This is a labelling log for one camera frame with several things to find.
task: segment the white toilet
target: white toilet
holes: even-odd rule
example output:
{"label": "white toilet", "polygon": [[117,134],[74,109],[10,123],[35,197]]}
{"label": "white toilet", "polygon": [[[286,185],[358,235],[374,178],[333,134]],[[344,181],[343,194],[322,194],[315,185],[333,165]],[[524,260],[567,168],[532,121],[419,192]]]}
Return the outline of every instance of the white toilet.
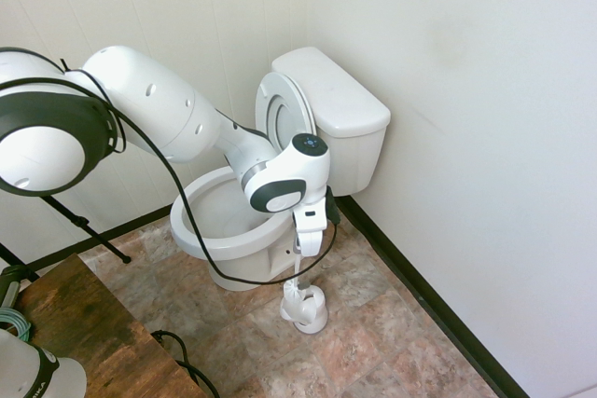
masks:
{"label": "white toilet", "polygon": [[[334,196],[367,187],[390,122],[388,108],[317,48],[286,53],[271,69],[257,91],[257,129],[279,152],[298,133],[317,134],[330,151],[327,183]],[[185,192],[203,241],[224,273],[268,281],[294,265],[291,212],[252,209],[231,168],[205,174]],[[170,223],[176,243],[204,260],[180,197],[173,204]],[[225,280],[211,267],[210,274],[231,291],[256,287]]]}

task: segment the tripod leg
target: tripod leg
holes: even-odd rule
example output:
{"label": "tripod leg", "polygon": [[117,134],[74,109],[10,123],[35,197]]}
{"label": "tripod leg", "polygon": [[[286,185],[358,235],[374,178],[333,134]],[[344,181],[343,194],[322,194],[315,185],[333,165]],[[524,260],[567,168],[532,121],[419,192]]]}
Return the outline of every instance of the tripod leg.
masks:
{"label": "tripod leg", "polygon": [[[27,266],[23,263],[23,261],[18,258],[14,253],[12,253],[4,244],[0,242],[0,258],[4,261],[9,263],[11,266],[23,265]],[[27,276],[29,281],[33,282],[39,279],[39,276],[29,269],[29,275]]]}
{"label": "tripod leg", "polygon": [[89,235],[91,235],[97,241],[103,244],[109,251],[111,251],[114,255],[120,258],[123,263],[131,263],[131,258],[129,256],[123,254],[116,247],[114,247],[114,245],[110,241],[108,241],[106,238],[104,238],[102,235],[100,235],[88,226],[88,224],[90,223],[89,219],[87,219],[84,216],[75,215],[52,196],[42,196],[41,199],[43,199],[54,210],[62,214],[62,216],[68,219],[75,226],[85,230]]}

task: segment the toilet tank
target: toilet tank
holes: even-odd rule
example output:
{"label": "toilet tank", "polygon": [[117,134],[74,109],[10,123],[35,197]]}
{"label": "toilet tank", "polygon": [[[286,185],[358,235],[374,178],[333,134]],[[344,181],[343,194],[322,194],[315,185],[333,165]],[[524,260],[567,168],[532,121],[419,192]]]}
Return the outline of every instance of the toilet tank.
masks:
{"label": "toilet tank", "polygon": [[271,64],[293,80],[312,109],[317,135],[330,150],[334,196],[366,188],[382,150],[390,110],[321,50],[293,50]]}

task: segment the table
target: table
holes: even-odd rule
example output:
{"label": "table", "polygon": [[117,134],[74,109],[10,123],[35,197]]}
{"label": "table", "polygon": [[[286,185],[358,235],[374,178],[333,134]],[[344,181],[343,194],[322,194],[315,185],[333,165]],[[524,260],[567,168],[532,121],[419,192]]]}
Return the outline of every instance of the table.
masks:
{"label": "table", "polygon": [[83,365],[86,398],[207,396],[76,255],[25,288],[15,308],[34,344]]}

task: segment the black cord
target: black cord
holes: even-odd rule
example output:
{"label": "black cord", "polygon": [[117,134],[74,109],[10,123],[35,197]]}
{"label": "black cord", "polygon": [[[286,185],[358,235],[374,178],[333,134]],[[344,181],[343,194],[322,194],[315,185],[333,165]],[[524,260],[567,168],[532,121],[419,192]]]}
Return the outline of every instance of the black cord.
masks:
{"label": "black cord", "polygon": [[[80,72],[81,74],[85,75],[87,78],[89,78],[91,80],[91,82],[95,85],[95,87],[102,93],[102,95],[104,96],[104,98],[108,102],[108,104],[110,104],[112,107],[114,107],[114,105],[112,104],[112,101],[110,100],[110,97],[108,97],[108,94],[105,93],[105,90],[102,87],[102,85],[100,83],[98,83],[97,80],[89,72],[87,72],[86,70],[83,70],[83,69],[75,69],[75,70],[67,69],[67,72]],[[127,149],[127,138],[126,138],[126,135],[124,134],[124,127],[122,126],[120,117],[116,116],[116,122],[118,123],[118,130],[120,131],[120,136],[122,137],[122,149],[117,150],[116,142],[114,142],[114,147],[112,148],[112,150],[116,154],[122,154],[122,153],[124,153],[124,150]]]}
{"label": "black cord", "polygon": [[[176,342],[178,342],[178,344],[180,345],[181,350],[183,351],[183,360],[185,361],[185,363],[190,364],[190,362],[188,360],[187,346],[185,345],[185,342],[183,342],[183,339],[181,339],[178,335],[175,335],[174,333],[171,333],[170,331],[166,331],[166,330],[154,331],[153,333],[151,333],[151,335],[160,344],[161,344],[161,341],[163,340],[162,336],[169,336],[169,337],[175,339]],[[195,382],[195,384],[199,384],[199,382],[197,382],[197,377],[195,377],[194,372],[191,372],[189,370],[188,374],[190,375],[191,379]]]}
{"label": "black cord", "polygon": [[199,385],[199,381],[197,380],[197,377],[200,377],[201,380],[205,383],[205,385],[212,392],[214,397],[219,398],[220,395],[218,394],[217,389],[215,388],[214,384],[212,384],[212,381],[210,381],[209,378],[201,372],[201,370],[199,370],[194,365],[191,365],[190,362],[188,361],[187,346],[185,345],[185,342],[183,342],[183,339],[181,339],[178,335],[175,335],[174,333],[171,333],[170,331],[165,331],[165,330],[154,331],[153,333],[151,333],[151,335],[159,343],[161,343],[161,341],[162,341],[162,339],[161,339],[162,336],[169,336],[169,337],[172,337],[173,339],[175,339],[176,342],[178,342],[180,344],[180,348],[183,351],[183,359],[184,359],[184,361],[176,360],[176,363],[178,365],[180,365],[181,367],[185,367],[187,369],[188,374],[190,375],[191,379],[195,382],[195,384]]}
{"label": "black cord", "polygon": [[49,62],[54,67],[56,67],[58,70],[60,70],[62,73],[64,73],[64,70],[62,69],[62,67],[60,65],[58,65],[56,62],[54,62],[50,58],[47,58],[44,55],[40,55],[36,51],[28,50],[27,48],[20,48],[20,47],[1,47],[0,52],[4,52],[4,51],[14,51],[15,53],[25,53],[27,55],[36,56],[37,58],[41,58],[45,62]]}
{"label": "black cord", "polygon": [[182,361],[178,361],[176,360],[176,363],[178,365],[180,365],[181,367],[185,367],[189,372],[193,372],[195,375],[197,375],[198,377],[201,378],[201,380],[205,383],[205,385],[209,388],[209,390],[212,392],[212,395],[214,396],[214,398],[220,398],[220,394],[217,392],[217,389],[215,388],[214,384],[212,384],[212,381],[210,381],[206,375],[204,375],[201,370],[199,370],[197,367],[195,367],[194,365],[191,365],[189,363],[184,363]]}
{"label": "black cord", "polygon": [[86,95],[88,95],[92,98],[98,99],[114,116],[121,118],[122,121],[124,121],[127,125],[129,125],[132,128],[132,130],[134,130],[137,134],[139,134],[139,136],[147,143],[147,145],[149,145],[149,147],[154,152],[154,154],[160,159],[160,161],[164,165],[164,167],[166,167],[166,170],[168,170],[168,173],[172,176],[173,181],[176,184],[176,189],[178,190],[178,193],[180,194],[180,197],[183,200],[183,204],[185,206],[185,211],[187,212],[187,215],[188,215],[188,220],[190,221],[191,226],[193,227],[193,231],[195,232],[195,235],[197,236],[197,240],[199,241],[201,250],[205,254],[205,257],[207,258],[207,261],[209,262],[210,266],[223,279],[231,280],[231,281],[238,281],[238,282],[246,283],[246,284],[256,284],[256,285],[270,285],[270,284],[284,283],[285,281],[295,279],[296,277],[299,277],[300,275],[302,275],[305,272],[309,271],[310,269],[314,268],[314,266],[317,263],[319,263],[321,260],[323,260],[324,257],[332,249],[332,247],[334,245],[334,241],[336,240],[336,234],[338,231],[339,220],[337,220],[337,219],[335,219],[332,222],[332,224],[334,225],[334,234],[332,236],[332,240],[329,243],[329,246],[327,247],[326,251],[319,258],[317,258],[313,263],[311,263],[308,267],[304,268],[301,272],[299,272],[297,274],[286,277],[285,279],[273,280],[273,281],[247,280],[247,279],[241,279],[238,277],[232,277],[230,275],[225,274],[224,272],[222,272],[219,269],[218,266],[215,265],[214,259],[209,254],[207,247],[205,247],[205,243],[203,242],[203,237],[201,236],[201,232],[199,231],[199,228],[197,227],[197,223],[195,222],[195,217],[193,216],[193,211],[191,211],[190,205],[188,204],[187,195],[185,194],[185,188],[183,188],[182,184],[180,183],[180,179],[178,179],[178,175],[172,168],[172,165],[170,165],[170,162],[161,153],[161,151],[158,149],[158,147],[151,141],[151,139],[147,136],[147,134],[145,134],[141,130],[141,128],[139,128],[136,125],[136,123],[134,121],[132,121],[125,114],[120,112],[116,107],[114,107],[114,105],[112,105],[111,103],[105,103],[97,94],[91,92],[88,89],[85,89],[85,88],[79,86],[78,84],[73,83],[72,81],[68,81],[65,79],[59,79],[59,78],[46,78],[46,77],[21,78],[21,79],[14,79],[14,80],[8,81],[6,83],[0,84],[0,90],[13,88],[16,86],[22,86],[25,84],[37,84],[37,83],[58,84],[61,86],[67,86],[71,89],[78,90],[79,92],[85,93]]}
{"label": "black cord", "polygon": [[201,249],[203,250],[203,253],[205,254],[205,257],[207,258],[207,261],[209,261],[209,264],[211,265],[211,267],[214,269],[214,271],[220,277],[222,277],[226,280],[239,281],[241,283],[257,284],[257,285],[269,285],[269,284],[284,283],[285,281],[292,280],[292,279],[304,274],[308,270],[314,268],[314,266],[317,263],[319,263],[321,260],[324,259],[324,257],[327,255],[327,253],[333,247],[334,241],[336,240],[336,234],[338,231],[338,225],[336,223],[332,223],[334,225],[334,234],[332,236],[332,240],[329,243],[329,246],[327,247],[326,251],[319,258],[317,258],[312,264],[310,264],[308,267],[304,268],[301,272],[299,272],[297,274],[286,277],[285,279],[273,280],[273,281],[253,281],[253,280],[240,279],[238,277],[232,277],[230,275],[226,275],[215,265],[214,259],[209,254],[207,247],[205,247],[205,242],[203,242],[203,237],[201,236],[201,232],[197,228],[197,223],[195,222],[195,217],[193,216],[193,211],[191,211],[190,205],[188,204],[187,195],[185,194],[185,188],[183,188],[182,184],[180,183],[180,179],[178,179],[178,176],[176,175],[176,172],[172,168],[172,165],[170,165],[170,162],[160,152],[158,147],[151,141],[151,139],[130,118],[125,116],[122,112],[120,112],[116,107],[114,107],[111,104],[106,104],[105,106],[110,108],[110,110],[113,114],[115,114],[116,116],[120,116],[120,118],[122,118],[122,121],[124,121],[127,125],[129,125],[132,128],[132,130],[134,130],[137,134],[139,134],[139,136],[149,145],[149,147],[152,149],[152,151],[161,160],[161,163],[166,167],[166,170],[168,170],[168,172],[172,176],[174,183],[176,184],[176,188],[178,189],[178,193],[180,194],[180,197],[183,200],[183,204],[185,205],[185,211],[187,212],[187,215],[188,215],[188,220],[190,221],[191,226],[193,227],[193,230],[195,232],[195,235],[197,236],[197,240],[199,241]]}

